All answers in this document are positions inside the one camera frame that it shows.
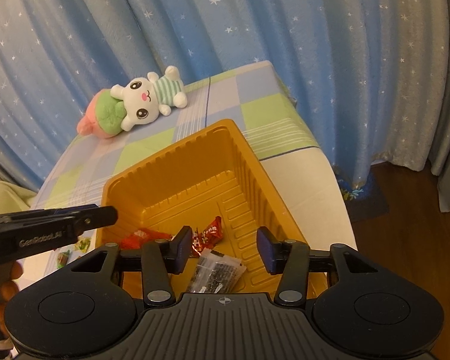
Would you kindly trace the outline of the person's left hand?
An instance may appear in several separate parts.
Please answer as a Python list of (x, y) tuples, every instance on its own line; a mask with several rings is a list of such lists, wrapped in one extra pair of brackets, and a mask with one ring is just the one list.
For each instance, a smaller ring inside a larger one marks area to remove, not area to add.
[(3, 302), (0, 304), (0, 330), (5, 338), (9, 338), (9, 334), (5, 327), (5, 307), (8, 301), (10, 301), (18, 292), (19, 288), (15, 283), (15, 280), (19, 279), (23, 274), (23, 267), (19, 262), (14, 262), (10, 268), (9, 277), (1, 285), (1, 298)]

